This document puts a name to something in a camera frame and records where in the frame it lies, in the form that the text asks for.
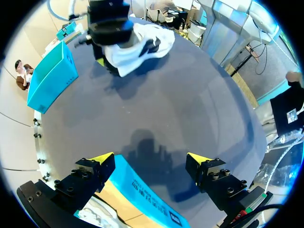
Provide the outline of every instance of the white machine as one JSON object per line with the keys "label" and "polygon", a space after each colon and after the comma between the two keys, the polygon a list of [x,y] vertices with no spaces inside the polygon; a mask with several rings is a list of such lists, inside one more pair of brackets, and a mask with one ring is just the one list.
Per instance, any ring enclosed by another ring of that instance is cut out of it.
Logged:
{"label": "white machine", "polygon": [[280,35],[275,19],[252,0],[196,0],[207,14],[201,49],[225,68],[253,40],[270,44]]}

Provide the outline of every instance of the teal box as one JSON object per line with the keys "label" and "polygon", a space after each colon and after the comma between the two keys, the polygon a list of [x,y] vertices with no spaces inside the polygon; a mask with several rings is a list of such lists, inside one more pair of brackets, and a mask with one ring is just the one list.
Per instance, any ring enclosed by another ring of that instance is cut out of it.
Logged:
{"label": "teal box", "polygon": [[28,106],[46,113],[78,73],[71,51],[62,41],[35,68],[28,90]]}
{"label": "teal box", "polygon": [[62,40],[67,35],[70,35],[75,31],[76,23],[73,21],[71,24],[66,24],[62,26],[62,29],[56,34],[59,40]]}

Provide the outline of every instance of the woman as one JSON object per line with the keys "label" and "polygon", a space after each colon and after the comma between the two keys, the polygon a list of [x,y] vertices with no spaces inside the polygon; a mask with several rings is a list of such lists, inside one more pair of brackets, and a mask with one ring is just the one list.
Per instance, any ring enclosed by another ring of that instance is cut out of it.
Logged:
{"label": "woman", "polygon": [[18,73],[16,78],[18,87],[22,90],[27,90],[29,88],[34,69],[29,64],[25,64],[23,66],[19,59],[15,63],[15,70]]}
{"label": "woman", "polygon": [[255,109],[268,144],[278,136],[304,126],[303,75],[288,72],[286,79],[289,89]]}

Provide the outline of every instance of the round gray table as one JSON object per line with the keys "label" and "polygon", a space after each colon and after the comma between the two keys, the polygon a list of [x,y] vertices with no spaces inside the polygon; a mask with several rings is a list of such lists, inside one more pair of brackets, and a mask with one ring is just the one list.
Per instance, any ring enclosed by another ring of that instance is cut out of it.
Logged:
{"label": "round gray table", "polygon": [[79,78],[42,115],[40,150],[52,177],[66,177],[82,157],[115,152],[192,227],[212,227],[224,218],[199,193],[185,162],[187,152],[219,157],[251,183],[266,139],[237,84],[178,35],[167,56],[145,61],[124,78],[99,65],[91,46],[75,49],[74,42],[68,46]]}

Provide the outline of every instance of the white cloth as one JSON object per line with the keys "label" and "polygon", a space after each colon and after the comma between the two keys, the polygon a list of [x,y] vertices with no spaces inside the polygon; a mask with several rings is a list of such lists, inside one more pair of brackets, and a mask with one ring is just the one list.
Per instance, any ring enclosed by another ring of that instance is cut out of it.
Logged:
{"label": "white cloth", "polygon": [[17,76],[21,76],[22,78],[24,78],[24,75],[25,75],[26,81],[30,82],[31,79],[32,79],[32,75],[27,74],[27,70],[23,67],[23,73],[22,74],[17,74]]}

